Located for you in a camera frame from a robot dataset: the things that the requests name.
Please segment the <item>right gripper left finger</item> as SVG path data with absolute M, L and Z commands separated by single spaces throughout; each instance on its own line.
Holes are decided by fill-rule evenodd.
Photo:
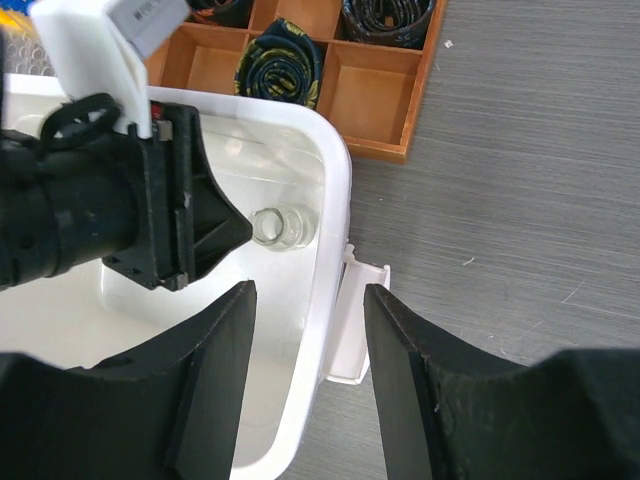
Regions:
M 79 479 L 227 479 L 256 318 L 242 281 L 191 318 L 80 370 Z

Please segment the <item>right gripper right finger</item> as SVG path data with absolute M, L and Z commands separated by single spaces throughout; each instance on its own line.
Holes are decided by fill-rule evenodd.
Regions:
M 455 422 L 431 369 L 477 379 L 523 366 L 427 321 L 381 285 L 366 286 L 364 318 L 387 477 L 466 479 L 446 446 Z

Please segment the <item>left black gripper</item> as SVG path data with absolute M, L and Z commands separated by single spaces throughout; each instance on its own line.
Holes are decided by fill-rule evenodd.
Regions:
M 249 220 L 197 153 L 193 107 L 156 103 L 152 135 L 116 132 L 106 94 L 63 104 L 41 133 L 1 134 L 1 286 L 93 260 L 153 289 L 206 277 L 248 243 Z

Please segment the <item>clear glass flask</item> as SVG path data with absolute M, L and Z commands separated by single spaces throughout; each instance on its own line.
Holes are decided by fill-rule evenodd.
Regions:
M 250 215 L 253 240 L 269 250 L 285 252 L 302 249 L 313 240 L 318 216 L 310 208 L 297 204 L 279 204 Z

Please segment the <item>white plastic tub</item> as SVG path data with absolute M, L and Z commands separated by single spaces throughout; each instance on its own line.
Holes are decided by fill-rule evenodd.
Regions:
M 295 205 L 316 216 L 303 248 L 250 242 L 209 275 L 148 290 L 99 261 L 1 296 L 1 348 L 49 364 L 91 367 L 198 313 L 251 280 L 257 311 L 230 477 L 275 479 L 293 461 L 318 385 L 357 385 L 368 367 L 363 296 L 390 270 L 358 262 L 348 240 L 352 169 L 345 142 L 320 114 L 244 97 L 152 87 L 160 102 L 196 107 L 211 170 L 244 214 Z

